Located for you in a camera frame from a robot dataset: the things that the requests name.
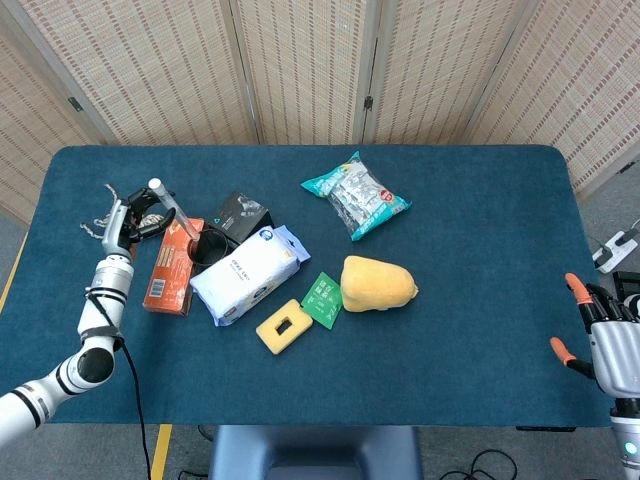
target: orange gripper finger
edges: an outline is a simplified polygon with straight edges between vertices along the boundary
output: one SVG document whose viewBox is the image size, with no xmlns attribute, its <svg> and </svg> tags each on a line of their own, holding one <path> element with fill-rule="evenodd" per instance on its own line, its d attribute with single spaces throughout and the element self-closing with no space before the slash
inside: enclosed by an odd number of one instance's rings
<svg viewBox="0 0 640 480">
<path fill-rule="evenodd" d="M 571 360 L 576 359 L 575 355 L 569 353 L 567 347 L 565 347 L 562 340 L 558 337 L 551 337 L 549 343 L 551 343 L 551 348 L 553 348 L 553 352 L 556 354 L 556 357 L 558 357 L 558 360 L 560 360 L 565 367 Z"/>
<path fill-rule="evenodd" d="M 578 305 L 582 305 L 583 303 L 593 303 L 593 299 L 591 298 L 587 287 L 584 286 L 584 283 L 582 283 L 575 273 L 567 273 L 564 276 L 564 279 L 573 292 L 573 295 L 576 297 Z"/>
</svg>

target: black cup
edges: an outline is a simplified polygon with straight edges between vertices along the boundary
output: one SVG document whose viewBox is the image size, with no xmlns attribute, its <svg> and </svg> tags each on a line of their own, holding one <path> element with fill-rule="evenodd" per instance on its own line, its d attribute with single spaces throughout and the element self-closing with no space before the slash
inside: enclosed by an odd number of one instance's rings
<svg viewBox="0 0 640 480">
<path fill-rule="evenodd" d="M 210 267 L 229 253 L 229 240 L 220 231 L 205 225 L 200 232 L 200 240 L 189 243 L 189 258 L 196 267 L 196 272 L 201 272 Z"/>
</svg>

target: label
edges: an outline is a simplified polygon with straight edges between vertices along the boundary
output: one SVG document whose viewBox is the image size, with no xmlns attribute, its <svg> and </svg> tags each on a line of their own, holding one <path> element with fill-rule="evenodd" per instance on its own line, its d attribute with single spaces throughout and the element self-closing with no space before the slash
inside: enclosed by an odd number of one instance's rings
<svg viewBox="0 0 640 480">
<path fill-rule="evenodd" d="M 322 326 L 331 330 L 342 308 L 340 285 L 321 272 L 302 300 L 302 310 Z"/>
<path fill-rule="evenodd" d="M 164 284 L 166 280 L 162 278 L 155 278 L 153 283 L 151 283 L 151 291 L 149 292 L 150 297 L 162 297 L 162 292 L 164 292 Z"/>
<path fill-rule="evenodd" d="M 393 202 L 393 193 L 389 190 L 383 189 L 380 191 L 380 198 L 387 203 Z"/>
</svg>

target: floor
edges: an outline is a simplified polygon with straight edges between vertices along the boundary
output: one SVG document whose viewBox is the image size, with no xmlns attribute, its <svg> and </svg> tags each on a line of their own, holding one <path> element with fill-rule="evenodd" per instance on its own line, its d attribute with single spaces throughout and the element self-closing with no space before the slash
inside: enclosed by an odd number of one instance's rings
<svg viewBox="0 0 640 480">
<path fill-rule="evenodd" d="M 617 175 L 582 205 L 588 235 L 606 241 L 640 217 L 640 166 Z M 0 214 L 0 289 L 18 252 L 24 230 Z M 597 242 L 589 240 L 592 250 Z M 640 248 L 619 266 L 640 272 Z M 610 275 L 601 283 L 612 286 Z M 147 428 L 153 455 L 158 425 Z M 213 434 L 214 429 L 206 429 Z M 0 451 L 2 478 L 128 480 L 145 477 L 139 447 L 140 432 L 130 425 L 45 425 L 27 438 Z M 502 449 L 518 465 L 522 479 L 620 478 L 617 452 L 609 429 L 578 429 L 574 433 L 520 432 L 514 428 L 420 429 L 425 479 L 438 479 L 452 469 L 467 470 L 474 456 L 487 448 Z M 211 444 L 196 427 L 175 425 L 164 470 L 165 479 L 178 479 L 181 470 L 206 473 Z M 497 480 L 511 479 L 508 461 L 487 457 L 482 465 Z M 180 479 L 188 480 L 183 474 Z"/>
</svg>

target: black cable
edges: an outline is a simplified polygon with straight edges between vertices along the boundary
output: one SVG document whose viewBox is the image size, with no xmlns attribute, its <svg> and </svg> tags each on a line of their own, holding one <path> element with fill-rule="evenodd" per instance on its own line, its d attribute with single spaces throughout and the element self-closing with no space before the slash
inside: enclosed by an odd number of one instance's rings
<svg viewBox="0 0 640 480">
<path fill-rule="evenodd" d="M 200 432 L 200 435 L 202 435 L 205 440 L 208 440 L 210 442 L 213 442 L 213 436 L 209 435 L 205 430 L 204 427 L 202 425 L 198 425 L 198 432 Z"/>
<path fill-rule="evenodd" d="M 603 250 L 603 251 L 607 251 L 609 250 L 609 247 L 607 247 L 604 243 L 602 243 L 600 240 L 598 240 L 595 237 L 592 237 L 591 235 L 587 235 L 587 237 L 589 237 L 591 240 L 593 240 L 594 242 L 596 242 L 598 244 L 598 246 Z"/>
<path fill-rule="evenodd" d="M 518 466 L 516 465 L 515 460 L 511 458 L 511 456 L 503 452 L 502 450 L 496 450 L 493 448 L 483 450 L 482 452 L 477 454 L 473 459 L 473 462 L 471 462 L 471 467 L 469 468 L 469 472 L 463 472 L 462 470 L 451 470 L 445 473 L 444 475 L 442 475 L 439 480 L 444 480 L 449 475 L 463 475 L 462 480 L 482 480 L 484 477 L 489 478 L 490 480 L 498 480 L 496 477 L 489 475 L 487 472 L 485 472 L 481 468 L 476 468 L 476 462 L 480 459 L 480 457 L 482 457 L 487 453 L 497 453 L 502 455 L 503 457 L 506 457 L 511 462 L 511 465 L 513 465 L 513 476 L 509 480 L 515 480 L 516 476 L 518 475 Z M 484 477 L 478 477 L 477 476 L 478 473 L 481 473 L 482 475 L 484 475 Z"/>
<path fill-rule="evenodd" d="M 183 473 L 186 475 L 191 475 L 192 477 L 196 477 L 196 478 L 209 478 L 209 475 L 205 473 L 193 473 L 193 472 L 190 472 L 189 470 L 180 470 L 180 473 L 178 474 L 178 480 L 182 480 Z"/>
<path fill-rule="evenodd" d="M 96 296 L 89 293 L 87 294 L 87 298 L 91 301 L 91 303 L 93 303 L 96 309 L 102 314 L 102 316 L 105 318 L 107 323 L 111 327 L 116 328 L 114 323 L 111 321 L 111 318 L 109 318 L 109 314 L 107 313 L 105 308 L 102 306 L 100 301 L 96 298 Z M 136 367 L 133 363 L 133 358 L 131 358 L 131 354 L 129 353 L 129 349 L 125 344 L 123 337 L 120 337 L 120 342 L 121 342 L 122 351 L 124 352 L 124 356 L 127 357 L 127 362 L 129 363 L 129 368 L 131 369 L 131 375 L 133 376 L 133 384 L 136 390 L 136 407 L 138 409 L 138 418 L 140 420 L 140 430 L 142 431 L 142 449 L 144 450 L 144 459 L 147 462 L 147 478 L 148 480 L 151 480 L 151 462 L 149 461 L 149 450 L 147 450 L 147 433 L 144 428 L 144 416 L 142 414 L 142 401 L 140 398 L 140 382 L 138 380 L 138 372 L 136 371 Z"/>
</svg>

